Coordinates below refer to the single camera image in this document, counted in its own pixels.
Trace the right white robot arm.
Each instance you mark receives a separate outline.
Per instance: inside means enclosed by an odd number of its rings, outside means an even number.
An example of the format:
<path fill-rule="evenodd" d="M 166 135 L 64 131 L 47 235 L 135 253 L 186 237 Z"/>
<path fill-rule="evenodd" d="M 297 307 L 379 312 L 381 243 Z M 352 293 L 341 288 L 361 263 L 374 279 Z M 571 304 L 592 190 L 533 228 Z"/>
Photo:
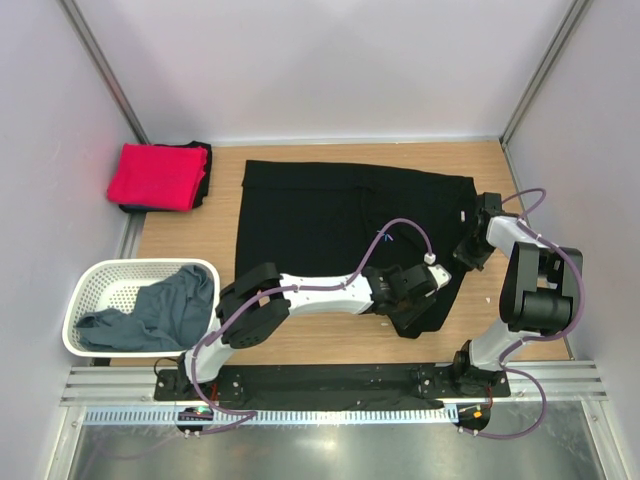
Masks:
<path fill-rule="evenodd" d="M 500 194 L 483 193 L 453 257 L 467 271 L 482 270 L 496 250 L 509 260 L 499 317 L 454 356 L 450 381 L 460 396 L 479 397 L 504 382 L 506 360 L 531 342 L 561 335 L 580 311 L 582 252 L 543 239 L 503 210 Z"/>

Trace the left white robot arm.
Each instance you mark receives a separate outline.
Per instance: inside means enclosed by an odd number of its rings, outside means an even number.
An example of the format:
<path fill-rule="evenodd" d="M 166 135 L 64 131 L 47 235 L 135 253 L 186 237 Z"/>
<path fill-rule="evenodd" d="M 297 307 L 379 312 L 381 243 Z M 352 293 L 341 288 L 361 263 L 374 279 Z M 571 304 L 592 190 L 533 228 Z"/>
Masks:
<path fill-rule="evenodd" d="M 407 333 L 450 280 L 432 257 L 406 270 L 365 266 L 330 277 L 289 275 L 262 264 L 220 292 L 210 329 L 180 356 L 174 391 L 179 398 L 204 398 L 235 351 L 263 343 L 289 317 L 375 314 Z"/>

